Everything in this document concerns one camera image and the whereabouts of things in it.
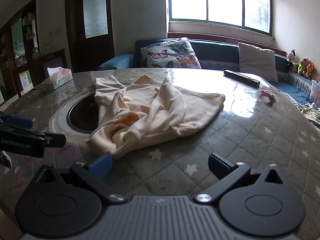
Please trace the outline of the cream beige garment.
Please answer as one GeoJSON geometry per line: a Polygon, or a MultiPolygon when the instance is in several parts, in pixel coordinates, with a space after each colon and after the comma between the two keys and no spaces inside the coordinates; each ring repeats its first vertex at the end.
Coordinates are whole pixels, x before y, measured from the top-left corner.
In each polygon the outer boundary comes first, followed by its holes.
{"type": "Polygon", "coordinates": [[[140,76],[128,86],[113,75],[95,80],[98,127],[86,144],[114,159],[125,154],[192,135],[205,128],[223,107],[225,96],[176,87],[168,77],[140,76]]]}

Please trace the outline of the pile of small clothes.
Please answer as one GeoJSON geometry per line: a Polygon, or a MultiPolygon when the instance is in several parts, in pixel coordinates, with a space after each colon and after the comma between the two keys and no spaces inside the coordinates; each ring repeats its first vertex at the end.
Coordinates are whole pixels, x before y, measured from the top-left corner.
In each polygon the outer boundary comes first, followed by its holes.
{"type": "Polygon", "coordinates": [[[320,110],[313,102],[312,104],[301,105],[298,104],[297,107],[300,112],[315,126],[320,126],[320,110]]]}

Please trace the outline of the tissue box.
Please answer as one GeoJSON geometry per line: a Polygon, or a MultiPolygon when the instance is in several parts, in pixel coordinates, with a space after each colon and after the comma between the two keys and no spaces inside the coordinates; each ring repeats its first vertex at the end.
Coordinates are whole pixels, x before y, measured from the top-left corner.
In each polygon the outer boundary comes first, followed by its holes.
{"type": "Polygon", "coordinates": [[[61,87],[73,79],[72,70],[69,68],[47,68],[47,72],[49,75],[49,87],[52,90],[61,87]]]}

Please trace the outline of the dark wooden cabinet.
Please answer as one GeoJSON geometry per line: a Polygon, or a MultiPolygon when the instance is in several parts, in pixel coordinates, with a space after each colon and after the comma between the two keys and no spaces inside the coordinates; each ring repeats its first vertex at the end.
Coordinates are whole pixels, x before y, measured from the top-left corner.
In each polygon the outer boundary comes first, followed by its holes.
{"type": "Polygon", "coordinates": [[[1,93],[5,100],[22,96],[48,77],[47,68],[67,68],[65,49],[40,49],[36,0],[1,27],[1,93]]]}

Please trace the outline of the pink small toy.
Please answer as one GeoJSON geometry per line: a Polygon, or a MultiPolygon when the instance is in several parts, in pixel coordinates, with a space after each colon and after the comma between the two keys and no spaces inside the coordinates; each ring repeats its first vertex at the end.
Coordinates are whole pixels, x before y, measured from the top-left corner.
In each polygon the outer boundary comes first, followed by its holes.
{"type": "Polygon", "coordinates": [[[267,97],[269,102],[268,105],[272,106],[276,102],[276,96],[269,90],[260,89],[259,93],[261,96],[267,97]]]}

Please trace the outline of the black remote control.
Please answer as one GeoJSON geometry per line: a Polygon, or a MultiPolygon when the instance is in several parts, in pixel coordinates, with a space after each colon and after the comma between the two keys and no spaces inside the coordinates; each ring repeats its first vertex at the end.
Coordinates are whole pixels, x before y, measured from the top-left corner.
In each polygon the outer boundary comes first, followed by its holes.
{"type": "Polygon", "coordinates": [[[235,81],[238,81],[238,82],[243,83],[245,85],[248,85],[250,87],[253,87],[253,88],[260,87],[260,82],[256,79],[251,78],[251,77],[247,77],[243,74],[233,72],[230,70],[224,70],[223,73],[224,73],[225,77],[228,77],[232,80],[235,80],[235,81]]]}

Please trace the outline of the plain beige pillow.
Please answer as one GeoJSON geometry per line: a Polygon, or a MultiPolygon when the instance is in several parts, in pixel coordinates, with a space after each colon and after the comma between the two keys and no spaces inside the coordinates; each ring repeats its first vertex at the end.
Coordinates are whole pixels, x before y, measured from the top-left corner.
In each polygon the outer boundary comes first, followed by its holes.
{"type": "Polygon", "coordinates": [[[278,82],[274,51],[241,42],[238,47],[240,72],[255,74],[268,82],[278,82]]]}

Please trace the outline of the blue sofa bench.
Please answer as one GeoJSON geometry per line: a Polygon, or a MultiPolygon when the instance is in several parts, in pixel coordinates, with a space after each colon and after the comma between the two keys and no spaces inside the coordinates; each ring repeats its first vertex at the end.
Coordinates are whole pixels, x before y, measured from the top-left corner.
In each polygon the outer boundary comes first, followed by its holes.
{"type": "MultiPolygon", "coordinates": [[[[138,40],[135,42],[134,52],[123,53],[106,61],[99,70],[146,68],[147,64],[141,59],[140,49],[164,41],[165,39],[138,40]]],[[[237,45],[202,40],[190,40],[190,43],[203,69],[240,71],[237,45]]],[[[312,103],[310,101],[312,81],[290,71],[285,57],[276,54],[275,62],[278,82],[271,84],[279,91],[289,94],[301,105],[312,103]]]]}

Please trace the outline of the clear plastic storage box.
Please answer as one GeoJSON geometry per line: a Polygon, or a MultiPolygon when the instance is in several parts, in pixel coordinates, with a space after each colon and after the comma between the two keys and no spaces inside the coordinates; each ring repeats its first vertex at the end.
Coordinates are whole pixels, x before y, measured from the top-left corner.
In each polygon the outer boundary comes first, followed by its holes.
{"type": "Polygon", "coordinates": [[[320,107],[320,84],[315,80],[312,80],[309,98],[318,108],[320,107]]]}

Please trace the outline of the butterfly print pillow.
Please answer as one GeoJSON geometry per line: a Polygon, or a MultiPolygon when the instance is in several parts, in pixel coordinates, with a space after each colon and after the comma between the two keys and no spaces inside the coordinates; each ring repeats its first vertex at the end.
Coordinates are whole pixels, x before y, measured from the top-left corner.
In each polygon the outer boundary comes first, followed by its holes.
{"type": "Polygon", "coordinates": [[[189,40],[186,37],[158,42],[140,49],[142,68],[193,68],[201,69],[189,40]]]}

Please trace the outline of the brown plush toy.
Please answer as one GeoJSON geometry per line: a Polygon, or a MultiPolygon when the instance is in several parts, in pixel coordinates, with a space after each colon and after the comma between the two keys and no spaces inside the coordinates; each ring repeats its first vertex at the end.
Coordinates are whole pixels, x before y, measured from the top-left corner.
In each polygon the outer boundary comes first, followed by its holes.
{"type": "Polygon", "coordinates": [[[308,57],[302,58],[298,63],[297,74],[304,76],[306,74],[307,66],[309,65],[309,63],[310,63],[310,60],[308,57]]]}

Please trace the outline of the dark wooden door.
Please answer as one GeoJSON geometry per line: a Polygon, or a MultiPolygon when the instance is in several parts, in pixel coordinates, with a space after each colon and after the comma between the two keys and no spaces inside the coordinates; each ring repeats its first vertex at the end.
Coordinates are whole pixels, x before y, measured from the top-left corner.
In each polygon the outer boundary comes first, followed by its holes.
{"type": "Polygon", "coordinates": [[[111,0],[65,0],[73,72],[97,70],[115,56],[111,0]]]}

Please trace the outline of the orange plush toy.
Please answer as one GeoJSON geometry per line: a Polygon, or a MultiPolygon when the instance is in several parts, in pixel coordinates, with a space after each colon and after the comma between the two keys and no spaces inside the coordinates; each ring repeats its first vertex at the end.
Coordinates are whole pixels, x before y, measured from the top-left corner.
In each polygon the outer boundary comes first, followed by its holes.
{"type": "Polygon", "coordinates": [[[306,72],[304,74],[304,77],[308,80],[311,80],[311,74],[313,70],[315,69],[315,65],[312,61],[309,62],[309,64],[306,67],[306,72]]]}

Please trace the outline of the cow plush toy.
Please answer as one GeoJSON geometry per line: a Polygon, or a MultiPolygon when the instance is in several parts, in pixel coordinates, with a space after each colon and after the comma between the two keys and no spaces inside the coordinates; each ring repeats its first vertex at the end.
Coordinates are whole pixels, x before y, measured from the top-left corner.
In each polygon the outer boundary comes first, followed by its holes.
{"type": "Polygon", "coordinates": [[[291,67],[293,67],[294,64],[298,63],[298,61],[296,59],[296,50],[295,49],[289,50],[289,52],[287,53],[287,60],[288,60],[289,65],[291,67]]]}

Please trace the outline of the green framed window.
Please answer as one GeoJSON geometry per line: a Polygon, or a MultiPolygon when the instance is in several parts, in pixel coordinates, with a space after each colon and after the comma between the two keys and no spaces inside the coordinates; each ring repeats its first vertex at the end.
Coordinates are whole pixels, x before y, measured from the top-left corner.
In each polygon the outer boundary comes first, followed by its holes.
{"type": "Polygon", "coordinates": [[[272,34],[272,0],[169,0],[171,21],[220,24],[272,34]]]}

